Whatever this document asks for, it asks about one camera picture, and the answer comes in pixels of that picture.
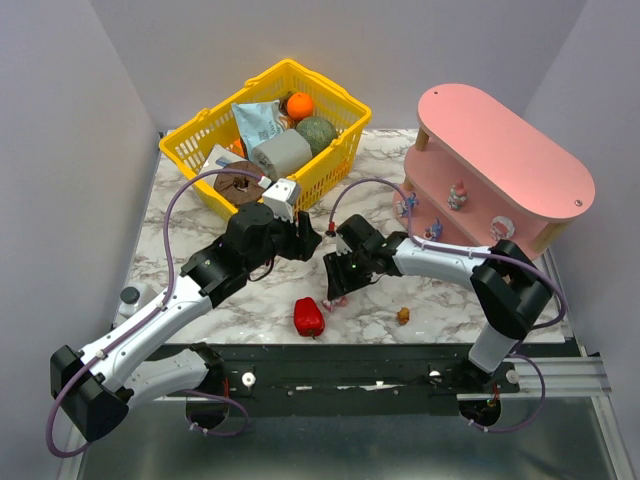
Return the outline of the pink pig toy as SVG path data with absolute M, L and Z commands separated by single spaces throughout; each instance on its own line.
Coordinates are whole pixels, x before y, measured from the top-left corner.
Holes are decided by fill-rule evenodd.
M 321 304 L 328 312 L 333 312 L 336 308 L 345 307 L 348 304 L 348 300 L 345 296 L 341 296 L 333 300 L 325 299 Z

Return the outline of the red bell pepper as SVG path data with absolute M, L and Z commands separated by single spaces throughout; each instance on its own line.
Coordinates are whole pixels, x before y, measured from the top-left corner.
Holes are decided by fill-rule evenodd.
M 298 299 L 294 305 L 294 326 L 303 337 L 318 337 L 325 330 L 325 320 L 311 297 Z

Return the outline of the pink ring toy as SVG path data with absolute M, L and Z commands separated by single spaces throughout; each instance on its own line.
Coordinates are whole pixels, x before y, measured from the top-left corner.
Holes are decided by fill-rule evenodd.
M 451 186 L 447 198 L 447 205 L 451 210 L 459 211 L 468 199 L 468 191 L 462 180 Z

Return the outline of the purple flower toy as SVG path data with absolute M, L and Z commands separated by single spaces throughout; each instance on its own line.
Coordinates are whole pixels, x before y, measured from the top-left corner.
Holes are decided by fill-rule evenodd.
M 490 236 L 496 240 L 508 240 L 515 234 L 515 224 L 505 216 L 496 216 L 490 225 Z

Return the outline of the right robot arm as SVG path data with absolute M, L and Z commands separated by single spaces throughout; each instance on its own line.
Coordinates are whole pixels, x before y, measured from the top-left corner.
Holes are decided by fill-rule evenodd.
M 335 238 L 336 250 L 323 257 L 329 301 L 372 285 L 376 275 L 439 279 L 475 293 L 487 324 L 460 368 L 469 378 L 488 381 L 552 298 L 549 279 L 510 240 L 463 248 L 407 232 L 385 237 L 359 214 Z

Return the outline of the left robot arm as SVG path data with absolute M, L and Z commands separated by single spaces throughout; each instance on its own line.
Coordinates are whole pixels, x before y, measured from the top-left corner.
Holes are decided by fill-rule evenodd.
M 276 257 L 307 261 L 320 242 L 305 211 L 288 221 L 264 203 L 241 207 L 221 236 L 170 274 L 156 300 L 82 349 L 64 345 L 52 354 L 52 409 L 64 411 L 85 440 L 103 438 L 129 411 L 134 391 L 127 378 L 153 352 L 244 288 L 259 267 Z

